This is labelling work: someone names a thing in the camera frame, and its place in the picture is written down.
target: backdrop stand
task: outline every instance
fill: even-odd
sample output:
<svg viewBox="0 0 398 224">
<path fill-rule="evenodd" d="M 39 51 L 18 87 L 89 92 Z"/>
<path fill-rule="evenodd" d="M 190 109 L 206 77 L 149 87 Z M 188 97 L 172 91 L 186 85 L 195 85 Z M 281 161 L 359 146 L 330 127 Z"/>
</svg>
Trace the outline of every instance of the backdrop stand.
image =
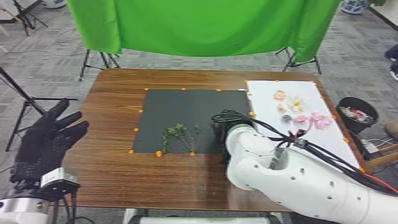
<svg viewBox="0 0 398 224">
<path fill-rule="evenodd" d="M 115 61 L 115 59 L 114 59 L 112 54 L 106 53 L 106 55 L 108 55 L 108 61 L 106 61 L 105 53 L 103 53 L 103 52 L 98 52 L 98 53 L 99 53 L 99 55 L 101 55 L 105 68 L 110 68 L 110 63 L 114 63 L 115 68 L 121 68 L 121 66 L 119 66 L 119 64 L 117 64 L 117 61 Z M 80 71 L 78 81 L 83 80 L 85 68 L 94 68 L 94 69 L 103 70 L 103 68 L 99 68 L 99 67 L 96 67 L 96 66 L 92 66 L 92 65 L 87 64 L 89 57 L 90 57 L 90 49 L 87 49 L 87 52 L 85 52 L 83 66 L 82 66 L 82 71 Z"/>
<path fill-rule="evenodd" d="M 293 53 L 293 55 L 289 55 L 288 47 L 284 47 L 284 48 L 277 51 L 275 55 L 279 55 L 279 54 L 282 53 L 282 51 L 286 51 L 288 58 L 289 58 L 289 60 L 288 60 L 288 64 L 286 64 L 284 69 L 282 69 L 282 72 L 286 72 L 288 68 L 295 68 L 295 67 L 300 67 L 302 65 L 305 65 L 305 64 L 309 64 L 309 63 L 314 63 L 314 64 L 316 64 L 316 69 L 318 69 L 318 74 L 321 75 L 321 69 L 320 69 L 320 61 L 318 61 L 318 57 L 314 56 L 313 60 L 309 60 L 309 61 L 304 62 L 304 63 L 297 63 L 297 62 L 295 62 L 295 53 Z"/>
<path fill-rule="evenodd" d="M 9 143 L 7 143 L 7 147 L 5 147 L 5 152 L 9 152 L 12 141 L 14 141 L 14 137 L 26 130 L 26 128 L 19 129 L 21 119 L 23 119 L 23 116 L 25 116 L 26 108 L 32 107 L 35 109 L 35 111 L 39 112 L 39 114 L 42 115 L 46 113 L 46 110 L 42 109 L 42 107 L 39 106 L 35 101 L 41 101 L 41 100 L 62 100 L 64 98 L 48 98 L 48 97 L 37 97 L 35 98 L 35 97 L 28 96 L 26 92 L 21 89 L 21 86 L 18 85 L 18 83 L 16 83 L 14 79 L 10 78 L 7 72 L 3 71 L 2 67 L 0 67 L 0 74 L 2 74 L 2 77 L 3 77 L 3 78 L 0 77 L 3 83 L 7 84 L 10 89 L 16 91 L 19 96 L 25 98 L 23 107 L 21 107 L 18 120 L 16 120 L 16 125 L 14 125 L 14 128 L 12 128 L 12 133 L 10 133 L 10 137 L 9 137 Z"/>
<path fill-rule="evenodd" d="M 28 12 L 28 10 L 21 7 L 21 4 L 16 0 L 12 0 L 14 2 L 14 6 L 16 6 L 16 10 L 18 10 L 18 17 L 21 19 L 21 24 L 23 24 L 23 29 L 25 29 L 25 33 L 28 36 L 28 29 L 35 29 L 35 21 L 42 24 L 44 27 L 48 27 L 46 23 L 39 20 L 39 18 L 34 16 L 34 14 Z"/>
</svg>

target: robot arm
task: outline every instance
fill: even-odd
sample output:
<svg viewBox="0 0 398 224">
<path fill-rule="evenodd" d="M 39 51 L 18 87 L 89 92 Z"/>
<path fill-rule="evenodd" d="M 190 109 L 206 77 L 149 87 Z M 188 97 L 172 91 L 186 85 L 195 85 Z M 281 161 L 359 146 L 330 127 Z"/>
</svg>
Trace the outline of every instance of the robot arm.
<svg viewBox="0 0 398 224">
<path fill-rule="evenodd" d="M 252 126 L 227 134 L 227 178 L 243 190 L 259 190 L 270 200 L 302 215 L 343 224 L 392 224 L 398 197 L 361 185 L 316 159 L 289 148 L 275 149 Z"/>
</svg>

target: white sheet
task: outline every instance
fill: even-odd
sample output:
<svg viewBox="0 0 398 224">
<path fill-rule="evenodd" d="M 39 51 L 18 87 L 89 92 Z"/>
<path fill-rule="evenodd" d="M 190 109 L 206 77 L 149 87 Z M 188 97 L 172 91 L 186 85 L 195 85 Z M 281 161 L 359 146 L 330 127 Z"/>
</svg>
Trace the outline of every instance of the white sheet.
<svg viewBox="0 0 398 224">
<path fill-rule="evenodd" d="M 277 111 L 277 105 L 281 101 L 273 99 L 273 94 L 277 90 L 282 90 L 289 96 L 300 96 L 304 101 L 304 112 L 293 113 L 286 106 L 286 114 L 291 115 L 295 118 L 297 115 L 311 116 L 313 112 L 318 112 L 321 115 L 327 115 L 332 117 L 325 101 L 321 99 L 320 91 L 316 88 L 316 84 L 313 82 L 302 82 L 302 81 L 249 81 L 249 99 L 252 101 L 252 110 L 256 113 L 256 119 L 265 121 L 273 128 L 282 132 L 284 134 L 288 131 L 293 133 L 298 129 L 307 129 L 309 122 L 305 124 L 297 124 L 289 122 L 286 124 L 281 121 L 281 113 Z M 263 127 L 259 127 L 257 131 L 270 137 L 279 137 L 273 132 L 268 131 Z M 304 139 L 307 139 L 316 145 L 320 145 L 343 159 L 345 161 L 359 167 L 357 159 L 353 156 L 353 152 L 348 146 L 348 143 L 345 142 L 345 136 L 337 127 L 337 123 L 332 120 L 330 126 L 318 130 L 313 126 L 313 129 L 304 136 Z M 309 155 L 307 152 L 304 152 L 302 149 L 291 147 L 298 152 Z"/>
</svg>

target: wall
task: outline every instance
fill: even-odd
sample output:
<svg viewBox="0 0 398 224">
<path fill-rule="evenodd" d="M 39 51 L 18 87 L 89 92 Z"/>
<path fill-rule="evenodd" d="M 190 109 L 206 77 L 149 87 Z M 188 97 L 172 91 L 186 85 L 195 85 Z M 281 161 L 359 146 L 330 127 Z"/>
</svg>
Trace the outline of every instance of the wall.
<svg viewBox="0 0 398 224">
<path fill-rule="evenodd" d="M 26 8 L 34 3 L 35 3 L 37 0 L 18 0 L 21 6 Z M 14 3 L 12 3 L 12 0 L 0 0 L 0 7 L 5 8 L 9 10 L 9 12 L 18 15 L 18 10 L 16 10 L 16 7 L 14 7 Z M 10 20 L 10 16 L 9 14 L 0 11 L 0 20 Z"/>
<path fill-rule="evenodd" d="M 398 26 L 398 0 L 387 0 L 385 5 L 373 8 Z"/>
</svg>

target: dark gray mat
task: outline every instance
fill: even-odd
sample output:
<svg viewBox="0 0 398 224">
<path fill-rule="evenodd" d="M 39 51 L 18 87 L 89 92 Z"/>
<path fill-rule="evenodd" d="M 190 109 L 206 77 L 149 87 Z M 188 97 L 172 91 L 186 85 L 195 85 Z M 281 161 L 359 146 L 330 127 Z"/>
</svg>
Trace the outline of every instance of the dark gray mat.
<svg viewBox="0 0 398 224">
<path fill-rule="evenodd" d="M 149 90 L 146 94 L 144 113 L 135 137 L 135 152 L 154 153 L 163 147 L 163 129 L 178 123 L 188 128 L 190 137 L 199 140 L 197 153 L 222 153 L 215 142 L 211 116 L 224 109 L 249 114 L 245 91 L 215 90 Z M 188 153 L 183 142 L 170 138 L 169 153 Z"/>
</svg>

